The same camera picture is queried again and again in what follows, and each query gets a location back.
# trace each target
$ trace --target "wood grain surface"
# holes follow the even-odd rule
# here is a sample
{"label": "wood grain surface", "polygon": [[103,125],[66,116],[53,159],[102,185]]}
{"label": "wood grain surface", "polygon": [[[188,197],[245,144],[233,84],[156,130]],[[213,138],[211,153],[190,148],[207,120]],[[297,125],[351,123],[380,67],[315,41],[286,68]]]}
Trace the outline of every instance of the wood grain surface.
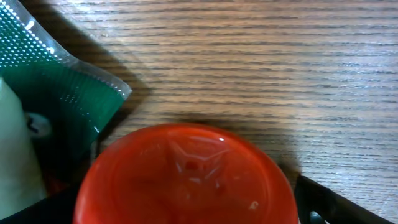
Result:
{"label": "wood grain surface", "polygon": [[23,2],[134,89],[105,146],[153,124],[210,124],[398,223],[397,1]]}

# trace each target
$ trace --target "bottle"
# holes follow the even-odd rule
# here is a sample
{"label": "bottle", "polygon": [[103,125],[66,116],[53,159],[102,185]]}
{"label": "bottle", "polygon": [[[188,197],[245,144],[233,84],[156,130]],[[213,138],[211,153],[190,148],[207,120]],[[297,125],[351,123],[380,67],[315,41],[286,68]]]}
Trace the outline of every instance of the bottle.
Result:
{"label": "bottle", "polygon": [[0,77],[0,220],[44,198],[21,102]]}

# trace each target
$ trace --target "green packet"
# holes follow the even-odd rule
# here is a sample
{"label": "green packet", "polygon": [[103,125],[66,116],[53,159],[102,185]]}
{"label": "green packet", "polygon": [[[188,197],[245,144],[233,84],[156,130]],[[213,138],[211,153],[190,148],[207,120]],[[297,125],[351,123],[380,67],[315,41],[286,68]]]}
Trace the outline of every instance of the green packet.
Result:
{"label": "green packet", "polygon": [[0,77],[32,114],[40,165],[63,180],[131,93],[119,78],[70,55],[17,0],[0,0]]}

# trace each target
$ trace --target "red bottle cap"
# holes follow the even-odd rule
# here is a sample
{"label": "red bottle cap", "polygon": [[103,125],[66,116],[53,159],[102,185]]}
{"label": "red bottle cap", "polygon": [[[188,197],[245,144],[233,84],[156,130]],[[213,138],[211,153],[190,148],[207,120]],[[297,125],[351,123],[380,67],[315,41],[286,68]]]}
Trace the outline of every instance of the red bottle cap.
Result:
{"label": "red bottle cap", "polygon": [[74,224],[297,224],[278,166],[220,129],[164,124],[119,139],[97,158]]}

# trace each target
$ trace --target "black object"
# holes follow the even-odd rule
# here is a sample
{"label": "black object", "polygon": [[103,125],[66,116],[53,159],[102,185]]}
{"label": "black object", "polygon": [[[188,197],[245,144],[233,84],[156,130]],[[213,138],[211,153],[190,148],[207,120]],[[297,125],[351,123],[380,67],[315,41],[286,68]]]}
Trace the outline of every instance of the black object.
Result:
{"label": "black object", "polygon": [[69,187],[53,197],[0,220],[0,224],[71,224],[79,188],[80,184]]}
{"label": "black object", "polygon": [[308,177],[298,177],[294,195],[302,224],[393,224]]}

